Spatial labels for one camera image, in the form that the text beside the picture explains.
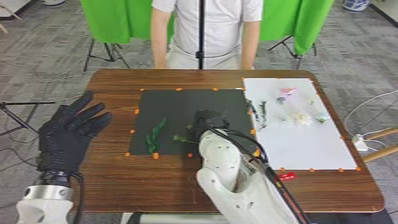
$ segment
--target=green backdrop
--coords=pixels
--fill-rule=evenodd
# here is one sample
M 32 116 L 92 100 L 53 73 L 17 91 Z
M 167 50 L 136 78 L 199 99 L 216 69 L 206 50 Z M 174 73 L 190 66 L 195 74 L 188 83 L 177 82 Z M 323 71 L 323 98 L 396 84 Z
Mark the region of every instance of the green backdrop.
M 106 43 L 149 39 L 152 0 L 81 0 L 92 37 Z M 264 0 L 261 41 L 295 37 L 295 53 L 305 54 L 316 41 L 334 0 Z

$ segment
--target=light stand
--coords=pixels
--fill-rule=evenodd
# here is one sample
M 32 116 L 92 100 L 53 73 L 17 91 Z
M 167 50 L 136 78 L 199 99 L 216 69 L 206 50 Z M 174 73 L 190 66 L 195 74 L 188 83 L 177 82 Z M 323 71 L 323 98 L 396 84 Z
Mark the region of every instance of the light stand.
M 287 44 L 286 44 L 286 41 L 291 39 L 293 36 L 287 36 L 280 41 L 279 43 L 271 46 L 271 48 L 268 49 L 268 51 L 271 51 L 279 45 L 282 44 L 282 46 L 286 47 L 287 51 L 289 51 L 289 55 L 291 57 L 298 60 L 296 61 L 296 70 L 300 69 L 300 66 L 302 66 L 302 55 L 300 54 L 295 54 L 293 50 L 289 49 L 287 47 Z M 314 50 L 314 56 L 316 56 L 316 43 L 312 43 L 312 50 Z
M 206 0 L 199 0 L 199 51 L 195 52 L 195 58 L 199 60 L 199 69 L 202 69 L 204 61 L 204 1 Z
M 124 58 L 122 58 L 122 56 L 120 56 L 120 52 L 119 52 L 119 50 L 117 50 L 117 49 L 122 49 L 122 48 L 120 48 L 120 45 L 119 45 L 119 44 L 108 44 L 108 43 L 103 43 L 103 47 L 104 47 L 104 50 L 106 50 L 106 56 L 108 56 L 108 58 L 103 58 L 103 57 L 92 55 L 94 44 L 96 44 L 96 40 L 94 40 L 94 38 L 92 38 L 92 40 L 90 40 L 88 54 L 87 54 L 85 64 L 83 64 L 83 72 L 87 71 L 90 58 L 101 59 L 101 60 L 106 61 L 106 62 L 115 62 L 115 61 L 120 59 L 122 64 L 124 64 L 126 67 L 129 68 L 128 63 L 126 63 L 126 60 L 124 60 Z
M 55 104 L 55 102 L 48 101 L 48 102 L 23 102 L 23 103 L 5 103 L 1 102 L 0 103 L 0 110 L 3 111 L 3 113 L 7 114 L 7 116 L 10 117 L 10 119 L 16 121 L 16 123 L 19 124 L 19 126 L 16 128 L 12 128 L 10 130 L 5 130 L 3 133 L 0 133 L 0 136 L 10 134 L 14 131 L 17 131 L 19 129 L 26 128 L 35 134 L 37 133 L 37 130 L 32 128 L 32 126 L 28 125 L 28 122 L 30 122 L 30 119 L 32 119 L 32 116 L 33 116 L 33 113 L 35 113 L 35 110 L 37 110 L 37 107 L 39 105 L 42 104 Z M 23 120 L 17 115 L 10 112 L 7 106 L 12 106 L 12 105 L 33 105 L 33 109 L 28 113 L 28 117 L 26 117 L 26 120 Z

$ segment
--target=white paper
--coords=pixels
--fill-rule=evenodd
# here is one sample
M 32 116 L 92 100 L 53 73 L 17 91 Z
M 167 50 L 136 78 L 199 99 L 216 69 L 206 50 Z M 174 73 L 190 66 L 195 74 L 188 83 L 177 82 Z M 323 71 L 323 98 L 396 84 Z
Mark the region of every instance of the white paper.
M 282 96 L 282 88 L 298 90 L 280 104 L 277 98 Z M 247 78 L 245 98 L 252 100 L 257 114 L 261 101 L 266 101 L 266 127 L 259 130 L 254 115 L 252 123 L 273 169 L 355 169 L 355 160 L 332 119 L 323 124 L 314 119 L 319 113 L 328 115 L 328 111 L 316 95 L 312 81 L 305 78 Z M 311 116 L 309 126 L 295 123 L 291 115 L 296 113 Z

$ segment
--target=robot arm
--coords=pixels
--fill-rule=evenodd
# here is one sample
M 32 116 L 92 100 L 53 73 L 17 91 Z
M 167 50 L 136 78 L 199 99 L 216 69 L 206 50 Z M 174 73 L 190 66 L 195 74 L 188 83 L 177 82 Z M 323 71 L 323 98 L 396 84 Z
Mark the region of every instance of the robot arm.
M 197 172 L 197 182 L 229 223 L 296 224 L 263 173 L 254 171 L 236 146 L 209 131 L 202 134 L 199 152 L 202 169 Z
M 72 207 L 71 176 L 76 177 L 88 143 L 108 126 L 112 114 L 96 116 L 104 105 L 99 103 L 83 110 L 92 101 L 92 93 L 69 106 L 60 105 L 51 120 L 39 129 L 39 165 L 42 172 L 35 185 L 26 188 L 23 200 L 16 204 L 17 224 L 67 224 L 67 213 Z
M 62 171 L 44 172 L 37 185 L 26 188 L 23 200 L 16 204 L 17 224 L 67 224 L 71 197 L 69 174 Z
M 224 131 L 227 122 L 209 111 L 197 112 L 195 120 L 202 156 L 197 182 L 229 223 L 309 223 L 266 158 L 254 166 L 243 157 L 243 147 Z

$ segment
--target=white shirt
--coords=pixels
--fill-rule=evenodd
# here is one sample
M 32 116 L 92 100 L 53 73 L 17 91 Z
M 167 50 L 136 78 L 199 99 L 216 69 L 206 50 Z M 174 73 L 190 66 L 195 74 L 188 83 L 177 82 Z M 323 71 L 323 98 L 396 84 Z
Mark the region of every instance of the white shirt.
M 152 0 L 152 7 L 176 13 L 174 44 L 199 50 L 199 0 Z M 206 0 L 204 57 L 218 57 L 241 45 L 241 24 L 261 21 L 263 0 Z

